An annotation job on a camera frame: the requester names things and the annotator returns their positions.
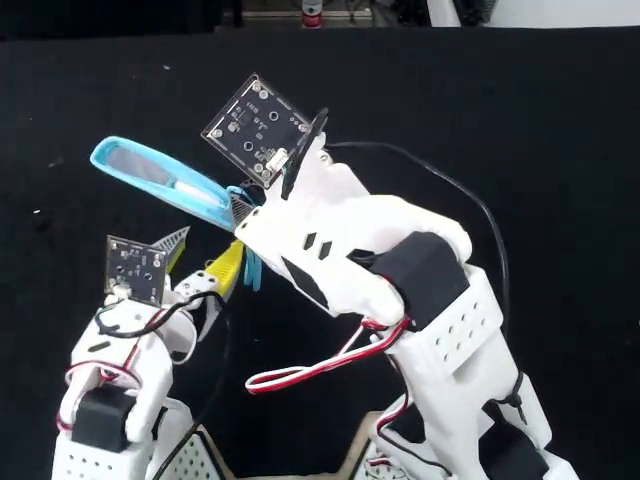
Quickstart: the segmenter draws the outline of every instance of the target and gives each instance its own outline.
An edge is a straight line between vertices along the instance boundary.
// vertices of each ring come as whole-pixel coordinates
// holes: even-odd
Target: white wall
[[[488,26],[562,28],[615,25],[640,25],[640,0],[498,0]]]

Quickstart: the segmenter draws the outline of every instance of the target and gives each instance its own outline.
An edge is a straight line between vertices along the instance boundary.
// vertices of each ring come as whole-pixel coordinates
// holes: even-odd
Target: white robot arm
[[[283,164],[264,204],[235,234],[328,313],[358,313],[363,327],[379,330],[376,347],[407,384],[372,431],[379,449],[417,479],[577,478],[545,450],[549,424],[507,347],[484,271],[467,264],[467,233],[398,197],[370,195],[346,165],[333,163],[314,125],[304,129],[316,134],[304,157]],[[293,182],[287,168],[298,169]],[[357,358],[345,356],[347,349],[314,367],[258,374],[247,388],[282,388]],[[409,403],[424,421],[422,445],[384,433]]]
[[[189,408],[168,398],[173,365],[189,360],[218,317],[218,300],[226,300],[234,288],[242,251],[242,244],[234,242],[209,267],[173,289],[167,276],[157,305],[141,301],[125,282],[113,285],[74,347],[65,374],[68,389],[56,416],[60,433],[53,479],[154,477],[193,424]],[[150,258],[142,252],[136,266],[150,264]],[[122,278],[148,274],[142,269],[138,275],[135,268],[118,271]],[[197,329],[191,312],[203,303],[205,320]],[[145,329],[152,331],[143,334]]]

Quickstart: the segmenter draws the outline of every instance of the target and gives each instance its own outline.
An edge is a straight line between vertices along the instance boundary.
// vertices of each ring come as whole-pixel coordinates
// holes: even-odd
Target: blue clip
[[[91,154],[103,172],[202,220],[233,230],[229,192],[175,158],[126,138],[107,137]]]

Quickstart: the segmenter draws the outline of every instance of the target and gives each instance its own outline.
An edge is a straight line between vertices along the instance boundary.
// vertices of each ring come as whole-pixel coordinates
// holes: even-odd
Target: yellow object
[[[205,272],[218,279],[218,293],[223,297],[226,297],[235,285],[242,268],[243,253],[244,244],[240,240],[235,240],[222,255],[205,268]]]

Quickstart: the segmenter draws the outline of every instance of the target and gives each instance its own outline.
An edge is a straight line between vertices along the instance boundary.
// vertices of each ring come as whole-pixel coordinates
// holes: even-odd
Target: sensor board
[[[263,188],[280,175],[309,121],[258,75],[251,75],[202,137]]]
[[[132,300],[160,306],[166,272],[167,254],[162,248],[107,236],[105,293],[126,285]]]

